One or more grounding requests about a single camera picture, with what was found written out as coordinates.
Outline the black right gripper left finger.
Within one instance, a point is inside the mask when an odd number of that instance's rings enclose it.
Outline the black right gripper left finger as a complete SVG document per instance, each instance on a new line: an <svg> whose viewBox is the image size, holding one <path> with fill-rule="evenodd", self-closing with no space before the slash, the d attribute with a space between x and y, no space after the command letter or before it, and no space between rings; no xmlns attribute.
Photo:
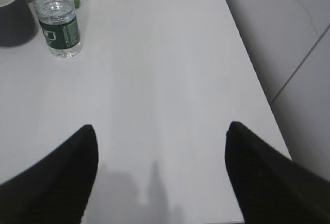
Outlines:
<svg viewBox="0 0 330 224"><path fill-rule="evenodd" d="M1 184L1 223L81 223L98 168L92 125Z"/></svg>

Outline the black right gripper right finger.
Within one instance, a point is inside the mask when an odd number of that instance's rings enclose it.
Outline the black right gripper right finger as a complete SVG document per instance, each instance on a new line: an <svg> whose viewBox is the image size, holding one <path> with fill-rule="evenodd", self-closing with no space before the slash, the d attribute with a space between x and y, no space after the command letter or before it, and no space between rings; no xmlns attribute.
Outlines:
<svg viewBox="0 0 330 224"><path fill-rule="evenodd" d="M240 122L226 133L225 165L245 223L329 223L329 181Z"/></svg>

